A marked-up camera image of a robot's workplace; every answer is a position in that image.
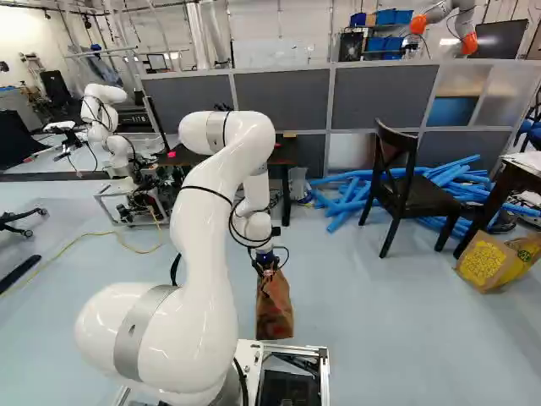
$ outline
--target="chair backrest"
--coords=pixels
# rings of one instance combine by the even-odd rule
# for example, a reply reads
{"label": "chair backrest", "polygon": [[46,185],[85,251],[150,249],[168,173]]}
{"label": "chair backrest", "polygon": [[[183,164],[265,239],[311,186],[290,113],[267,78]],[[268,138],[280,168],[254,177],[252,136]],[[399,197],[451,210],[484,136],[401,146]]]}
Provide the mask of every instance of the chair backrest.
{"label": "chair backrest", "polygon": [[381,174],[386,173],[389,179],[394,195],[399,195],[400,191],[396,187],[395,179],[391,174],[391,165],[395,163],[401,156],[407,154],[406,161],[406,182],[404,184],[401,200],[405,203],[407,193],[413,179],[415,161],[417,159],[418,137],[416,135],[404,134],[400,131],[390,129],[384,125],[378,118],[375,120],[377,125],[375,157],[374,157],[374,173],[373,182],[379,182]]}

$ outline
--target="silver band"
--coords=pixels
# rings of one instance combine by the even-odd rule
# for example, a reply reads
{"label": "silver band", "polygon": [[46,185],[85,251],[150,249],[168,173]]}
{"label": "silver band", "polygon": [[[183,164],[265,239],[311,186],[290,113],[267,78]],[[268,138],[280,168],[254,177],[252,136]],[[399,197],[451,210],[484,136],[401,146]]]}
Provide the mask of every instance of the silver band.
{"label": "silver band", "polygon": [[149,326],[150,319],[167,296],[172,294],[178,286],[158,285],[150,289],[124,317],[118,328],[115,347],[112,354],[113,364],[117,372],[128,379],[141,382],[139,377],[139,347]]}
{"label": "silver band", "polygon": [[206,120],[206,139],[213,152],[221,150],[224,144],[224,122],[229,112],[212,112]]}

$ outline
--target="gray floor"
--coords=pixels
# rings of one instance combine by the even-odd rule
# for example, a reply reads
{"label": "gray floor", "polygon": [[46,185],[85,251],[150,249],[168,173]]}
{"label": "gray floor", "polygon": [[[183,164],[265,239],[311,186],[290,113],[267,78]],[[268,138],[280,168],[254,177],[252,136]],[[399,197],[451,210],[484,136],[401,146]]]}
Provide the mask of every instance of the gray floor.
{"label": "gray floor", "polygon": [[[32,220],[32,244],[50,256],[85,231],[111,228],[87,206],[101,184],[0,184],[0,211],[36,198],[55,207],[46,222],[61,232]],[[364,228],[351,221],[333,235],[325,231],[327,221],[320,211],[295,207],[281,242],[292,253],[284,271],[296,325],[287,343],[330,348],[333,405],[538,404],[540,265],[504,293],[481,295],[452,270],[454,240],[437,254],[435,233],[404,222],[388,258],[380,260],[389,226],[384,212],[374,209]],[[125,233],[142,248],[157,240],[152,227]],[[117,383],[80,358],[74,320],[109,283],[167,283],[175,250],[167,232],[165,238],[157,252],[136,255],[113,236],[89,237],[24,289],[0,299],[2,404],[109,406]],[[19,244],[28,242],[12,239],[3,250]],[[227,252],[240,337],[252,338],[254,271],[245,249],[228,241]]]}

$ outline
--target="black desk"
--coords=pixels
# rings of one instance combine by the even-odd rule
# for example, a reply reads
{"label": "black desk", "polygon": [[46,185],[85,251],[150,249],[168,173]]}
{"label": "black desk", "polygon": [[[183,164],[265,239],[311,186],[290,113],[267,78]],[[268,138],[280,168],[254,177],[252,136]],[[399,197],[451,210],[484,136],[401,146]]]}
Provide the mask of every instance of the black desk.
{"label": "black desk", "polygon": [[498,177],[496,185],[490,192],[489,198],[483,206],[483,210],[473,219],[473,223],[467,230],[466,236],[456,247],[453,255],[459,258],[461,253],[473,239],[478,230],[485,230],[492,217],[505,203],[507,197],[513,192],[532,190],[541,194],[541,172],[530,167],[503,159],[505,169]]}
{"label": "black desk", "polygon": [[[298,145],[296,138],[283,138],[280,135],[276,137],[276,142],[280,146],[275,147],[267,161],[270,167],[276,166],[280,170],[281,189],[283,193],[283,211],[281,214],[281,225],[289,226],[291,216],[291,196],[289,193],[289,168],[297,165]],[[192,167],[204,161],[208,156],[196,154],[190,151],[184,145],[179,144],[173,148],[176,155],[169,157],[163,154],[158,157],[158,165],[161,167]]]}

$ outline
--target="wooden chair leg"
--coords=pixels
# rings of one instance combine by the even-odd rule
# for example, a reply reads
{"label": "wooden chair leg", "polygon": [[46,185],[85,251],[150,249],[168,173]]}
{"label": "wooden chair leg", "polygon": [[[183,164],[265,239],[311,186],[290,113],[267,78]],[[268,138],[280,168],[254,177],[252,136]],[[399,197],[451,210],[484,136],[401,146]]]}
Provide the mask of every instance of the wooden chair leg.
{"label": "wooden chair leg", "polygon": [[366,222],[366,217],[369,216],[370,209],[372,208],[373,202],[374,202],[374,195],[370,193],[369,198],[366,200],[366,205],[364,206],[363,214],[361,215],[361,218],[358,219],[359,226],[363,226],[364,222]]}
{"label": "wooden chair leg", "polygon": [[440,252],[443,249],[443,247],[445,246],[445,243],[447,242],[447,239],[449,239],[449,236],[451,236],[453,228],[455,227],[455,224],[456,224],[456,220],[458,220],[459,216],[460,216],[459,213],[450,214],[449,216],[447,216],[447,220],[445,221],[445,225],[440,231],[440,236],[438,237],[438,241],[436,241],[434,250]]}
{"label": "wooden chair leg", "polygon": [[380,251],[380,258],[385,258],[387,255],[387,251],[391,247],[392,240],[395,238],[396,230],[398,229],[398,224],[400,224],[401,218],[393,218],[391,226],[389,227],[389,231],[387,232],[387,237],[385,238],[385,242],[383,243],[383,247],[381,247]]}

